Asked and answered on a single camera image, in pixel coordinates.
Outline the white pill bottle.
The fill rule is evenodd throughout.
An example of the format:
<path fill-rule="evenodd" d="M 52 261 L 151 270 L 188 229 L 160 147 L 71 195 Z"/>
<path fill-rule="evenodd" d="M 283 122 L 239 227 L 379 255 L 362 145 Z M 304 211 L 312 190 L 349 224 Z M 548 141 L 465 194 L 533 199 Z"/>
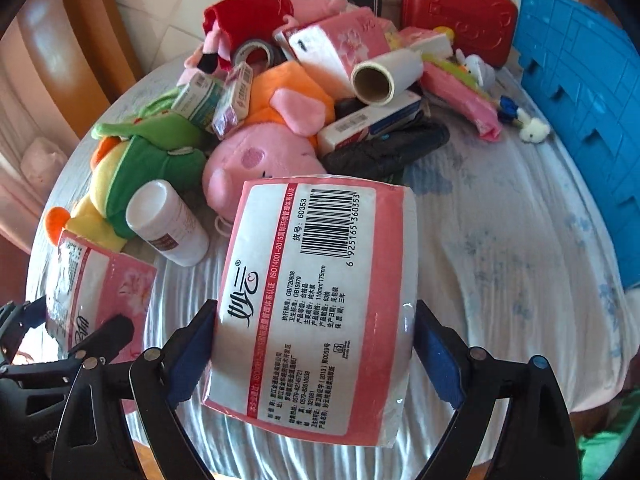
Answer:
<path fill-rule="evenodd" d="M 195 266 L 208 251 L 207 232 L 166 180 L 142 185 L 131 197 L 125 219 L 132 232 L 178 266 Z"/>

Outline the pink tissue pack with barcode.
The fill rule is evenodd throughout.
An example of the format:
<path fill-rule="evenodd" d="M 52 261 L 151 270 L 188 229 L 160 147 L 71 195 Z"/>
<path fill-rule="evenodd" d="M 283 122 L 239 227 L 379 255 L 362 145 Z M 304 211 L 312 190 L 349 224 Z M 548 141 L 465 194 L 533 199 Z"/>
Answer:
<path fill-rule="evenodd" d="M 348 177 L 244 185 L 203 403 L 281 436 L 390 446 L 418 294 L 410 188 Z"/>

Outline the pink pig plush orange shirt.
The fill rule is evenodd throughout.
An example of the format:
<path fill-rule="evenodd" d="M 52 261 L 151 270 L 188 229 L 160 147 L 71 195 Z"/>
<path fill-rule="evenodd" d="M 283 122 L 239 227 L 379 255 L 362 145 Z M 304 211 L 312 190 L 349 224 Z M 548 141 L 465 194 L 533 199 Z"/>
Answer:
<path fill-rule="evenodd" d="M 258 75 L 247 118 L 206 162 L 202 188 L 209 208 L 231 222 L 245 182 L 324 174 L 317 134 L 334 120 L 334 99 L 302 64 L 288 61 Z"/>

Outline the black umbrella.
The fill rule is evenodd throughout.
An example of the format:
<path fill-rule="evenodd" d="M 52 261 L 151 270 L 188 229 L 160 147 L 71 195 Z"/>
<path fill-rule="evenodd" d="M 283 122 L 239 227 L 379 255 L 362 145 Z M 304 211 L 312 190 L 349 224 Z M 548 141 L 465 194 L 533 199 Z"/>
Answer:
<path fill-rule="evenodd" d="M 328 174 L 383 180 L 442 148 L 449 139 L 445 124 L 420 115 L 399 129 L 337 148 L 320 162 Z"/>

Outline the white paper roll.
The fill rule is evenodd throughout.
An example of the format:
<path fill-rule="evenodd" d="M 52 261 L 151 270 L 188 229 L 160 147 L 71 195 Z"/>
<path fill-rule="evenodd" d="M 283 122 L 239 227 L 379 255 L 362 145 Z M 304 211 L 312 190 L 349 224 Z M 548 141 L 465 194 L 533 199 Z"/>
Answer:
<path fill-rule="evenodd" d="M 357 64 L 350 75 L 356 97 L 368 105 L 386 105 L 423 74 L 420 53 L 398 49 Z"/>

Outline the white blue medicine box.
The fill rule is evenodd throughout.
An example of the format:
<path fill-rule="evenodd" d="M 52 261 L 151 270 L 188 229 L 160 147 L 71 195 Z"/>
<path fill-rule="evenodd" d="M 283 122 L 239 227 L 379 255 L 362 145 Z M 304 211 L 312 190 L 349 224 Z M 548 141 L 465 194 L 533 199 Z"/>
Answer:
<path fill-rule="evenodd" d="M 368 105 L 356 110 L 317 134 L 318 155 L 326 156 L 345 145 L 375 138 L 408 124 L 420 112 L 422 98 L 406 90 L 386 105 Z"/>

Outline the green yellow dinosaur plush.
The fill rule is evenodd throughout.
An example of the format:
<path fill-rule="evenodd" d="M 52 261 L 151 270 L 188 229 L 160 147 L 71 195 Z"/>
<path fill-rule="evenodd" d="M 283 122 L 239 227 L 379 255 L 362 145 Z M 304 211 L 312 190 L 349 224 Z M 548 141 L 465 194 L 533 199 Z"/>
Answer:
<path fill-rule="evenodd" d="M 166 180 L 186 192 L 201 184 L 212 137 L 172 109 L 182 90 L 161 94 L 123 122 L 94 125 L 91 136 L 99 144 L 90 159 L 88 192 L 73 209 L 53 207 L 44 216 L 52 244 L 68 231 L 119 252 L 136 236 L 126 209 L 142 185 Z"/>

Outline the green white medicine box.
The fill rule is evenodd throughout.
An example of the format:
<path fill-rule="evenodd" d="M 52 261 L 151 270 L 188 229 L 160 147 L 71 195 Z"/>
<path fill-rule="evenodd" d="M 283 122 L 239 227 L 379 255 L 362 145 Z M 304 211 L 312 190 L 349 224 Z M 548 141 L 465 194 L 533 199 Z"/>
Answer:
<path fill-rule="evenodd" d="M 171 110 L 192 125 L 213 133 L 213 117 L 224 83 L 212 75 L 195 74 L 179 92 Z"/>

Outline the blue knit pouch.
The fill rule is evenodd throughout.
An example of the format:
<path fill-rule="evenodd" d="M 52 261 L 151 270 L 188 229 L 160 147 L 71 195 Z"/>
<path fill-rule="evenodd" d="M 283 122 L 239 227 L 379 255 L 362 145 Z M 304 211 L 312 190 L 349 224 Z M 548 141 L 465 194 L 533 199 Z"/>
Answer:
<path fill-rule="evenodd" d="M 497 101 L 497 116 L 498 121 L 505 125 L 515 125 L 520 120 L 518 119 L 518 104 L 516 104 L 508 96 L 500 96 Z"/>

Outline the grey tape roll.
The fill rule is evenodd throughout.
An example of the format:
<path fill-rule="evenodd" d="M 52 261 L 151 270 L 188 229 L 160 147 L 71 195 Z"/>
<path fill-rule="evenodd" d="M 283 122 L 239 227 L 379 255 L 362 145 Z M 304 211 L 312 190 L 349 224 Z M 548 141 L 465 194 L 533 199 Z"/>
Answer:
<path fill-rule="evenodd" d="M 232 54 L 232 65 L 247 64 L 255 75 L 259 75 L 285 61 L 279 47 L 269 41 L 252 39 L 241 44 Z"/>

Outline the pink green wet wipes pack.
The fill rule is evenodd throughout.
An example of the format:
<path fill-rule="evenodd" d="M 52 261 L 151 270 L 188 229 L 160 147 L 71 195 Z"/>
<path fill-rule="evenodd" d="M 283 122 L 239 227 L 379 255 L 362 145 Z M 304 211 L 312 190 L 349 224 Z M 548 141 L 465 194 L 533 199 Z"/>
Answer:
<path fill-rule="evenodd" d="M 472 122 L 482 140 L 498 141 L 502 127 L 496 104 L 472 76 L 453 62 L 431 54 L 422 55 L 422 60 L 421 87 Z"/>

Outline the white blue duck toy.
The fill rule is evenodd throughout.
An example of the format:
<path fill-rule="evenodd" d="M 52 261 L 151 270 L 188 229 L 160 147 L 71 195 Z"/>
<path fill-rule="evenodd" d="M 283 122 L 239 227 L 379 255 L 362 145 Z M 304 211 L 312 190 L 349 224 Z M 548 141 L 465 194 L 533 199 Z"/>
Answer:
<path fill-rule="evenodd" d="M 465 55 L 461 49 L 457 49 L 454 51 L 454 56 L 459 65 L 472 76 L 482 90 L 488 91 L 494 85 L 496 71 L 479 55 Z"/>

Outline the blue plastic storage crate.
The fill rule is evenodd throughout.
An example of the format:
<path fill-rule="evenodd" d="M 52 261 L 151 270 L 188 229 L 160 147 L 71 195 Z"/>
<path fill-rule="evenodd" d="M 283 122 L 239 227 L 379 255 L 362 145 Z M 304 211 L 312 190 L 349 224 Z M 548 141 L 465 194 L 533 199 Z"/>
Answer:
<path fill-rule="evenodd" d="M 522 86 L 582 174 L 624 287 L 639 284 L 639 55 L 623 29 L 575 0 L 521 0 Z"/>

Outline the pink tissue pack upright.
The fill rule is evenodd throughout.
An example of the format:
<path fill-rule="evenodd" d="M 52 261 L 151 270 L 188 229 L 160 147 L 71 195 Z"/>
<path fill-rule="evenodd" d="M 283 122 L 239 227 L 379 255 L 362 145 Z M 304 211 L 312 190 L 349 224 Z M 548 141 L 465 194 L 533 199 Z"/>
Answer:
<path fill-rule="evenodd" d="M 297 61 L 334 101 L 355 95 L 352 70 L 390 50 L 378 17 L 358 8 L 326 18 L 288 38 Z"/>

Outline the white bunny plush keychain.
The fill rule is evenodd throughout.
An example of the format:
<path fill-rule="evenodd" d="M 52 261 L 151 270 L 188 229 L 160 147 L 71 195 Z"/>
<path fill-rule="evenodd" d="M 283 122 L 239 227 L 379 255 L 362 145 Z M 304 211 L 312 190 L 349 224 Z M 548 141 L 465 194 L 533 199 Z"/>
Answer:
<path fill-rule="evenodd" d="M 537 117 L 530 116 L 526 110 L 519 107 L 516 110 L 518 122 L 518 136 L 525 143 L 539 144 L 544 142 L 551 133 L 551 128 Z"/>

